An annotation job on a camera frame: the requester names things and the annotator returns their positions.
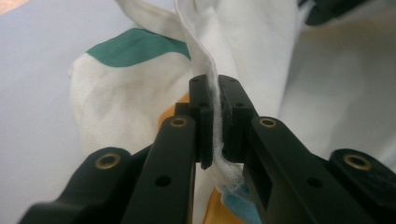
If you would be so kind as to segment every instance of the green patch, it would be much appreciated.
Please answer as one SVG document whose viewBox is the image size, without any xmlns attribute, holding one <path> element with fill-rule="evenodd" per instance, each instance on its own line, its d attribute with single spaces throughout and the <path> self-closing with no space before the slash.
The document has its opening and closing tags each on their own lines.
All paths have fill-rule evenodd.
<svg viewBox="0 0 396 224">
<path fill-rule="evenodd" d="M 167 52 L 181 53 L 191 59 L 186 43 L 135 28 L 98 44 L 87 52 L 111 67 L 133 66 Z"/>
</svg>

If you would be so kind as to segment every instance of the black object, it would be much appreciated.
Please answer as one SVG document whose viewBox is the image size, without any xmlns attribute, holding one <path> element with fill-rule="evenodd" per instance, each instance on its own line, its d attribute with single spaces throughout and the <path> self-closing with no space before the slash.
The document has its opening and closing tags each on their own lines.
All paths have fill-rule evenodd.
<svg viewBox="0 0 396 224">
<path fill-rule="evenodd" d="M 223 155 L 242 162 L 264 223 L 394 223 L 396 175 L 352 149 L 311 154 L 278 119 L 258 117 L 240 83 L 219 76 Z M 131 156 L 104 148 L 77 169 L 59 199 L 30 208 L 21 224 L 191 223 L 195 163 L 212 161 L 213 106 L 206 77 L 189 104 L 163 122 L 152 146 Z"/>
<path fill-rule="evenodd" d="M 314 0 L 315 5 L 309 12 L 305 21 L 307 25 L 321 25 L 334 18 L 339 18 L 348 11 L 360 6 L 368 0 Z M 303 5 L 306 0 L 302 0 L 299 6 Z"/>
</svg>

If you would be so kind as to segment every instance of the white surface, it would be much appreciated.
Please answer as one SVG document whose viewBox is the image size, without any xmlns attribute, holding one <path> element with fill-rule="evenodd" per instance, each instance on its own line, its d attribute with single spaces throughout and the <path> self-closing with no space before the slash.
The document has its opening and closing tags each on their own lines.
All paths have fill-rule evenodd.
<svg viewBox="0 0 396 224">
<path fill-rule="evenodd" d="M 30 1 L 0 16 L 0 223 L 56 199 L 84 160 L 68 68 L 131 24 L 110 0 Z"/>
</svg>

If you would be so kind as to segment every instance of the yellow fabric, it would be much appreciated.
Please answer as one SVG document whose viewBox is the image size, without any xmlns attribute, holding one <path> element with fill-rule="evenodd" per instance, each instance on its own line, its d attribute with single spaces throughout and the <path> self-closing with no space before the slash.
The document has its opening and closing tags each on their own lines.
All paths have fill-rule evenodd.
<svg viewBox="0 0 396 224">
<path fill-rule="evenodd" d="M 184 95 L 178 102 L 179 103 L 188 103 L 190 101 L 190 96 L 188 94 Z M 167 109 L 160 117 L 158 122 L 158 127 L 160 128 L 163 121 L 169 117 L 172 117 L 175 114 L 175 105 L 172 105 L 169 109 Z M 230 210 L 228 210 L 221 203 L 221 194 L 213 189 L 212 194 L 210 195 L 209 202 L 206 207 L 205 219 L 203 221 L 204 224 L 243 224 L 245 223 L 238 217 L 236 217 Z"/>
</svg>

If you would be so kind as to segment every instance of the garment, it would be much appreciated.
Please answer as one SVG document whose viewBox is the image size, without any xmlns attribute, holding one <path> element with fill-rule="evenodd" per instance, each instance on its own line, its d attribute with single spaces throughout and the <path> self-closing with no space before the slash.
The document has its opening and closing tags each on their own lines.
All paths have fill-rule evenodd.
<svg viewBox="0 0 396 224">
<path fill-rule="evenodd" d="M 241 167 L 221 155 L 218 75 L 237 78 L 260 115 L 284 120 L 315 154 L 328 157 L 338 147 L 354 147 L 388 166 L 396 164 L 391 12 L 306 30 L 293 54 L 312 5 L 179 0 L 175 14 L 144 1 L 119 4 L 140 27 L 88 50 L 71 69 L 72 105 L 84 149 L 136 152 L 149 145 L 162 112 L 188 92 L 191 77 L 206 74 L 215 109 L 214 161 L 207 172 L 197 170 L 194 222 L 201 222 L 213 184 L 235 214 L 260 222 Z M 378 57 L 367 56 L 371 52 Z M 374 67 L 363 71 L 368 61 Z M 380 78 L 373 76 L 376 71 L 382 71 Z M 371 100 L 363 101 L 368 95 Z M 369 128 L 377 134 L 363 132 Z M 252 214 L 241 213 L 244 209 Z"/>
</svg>

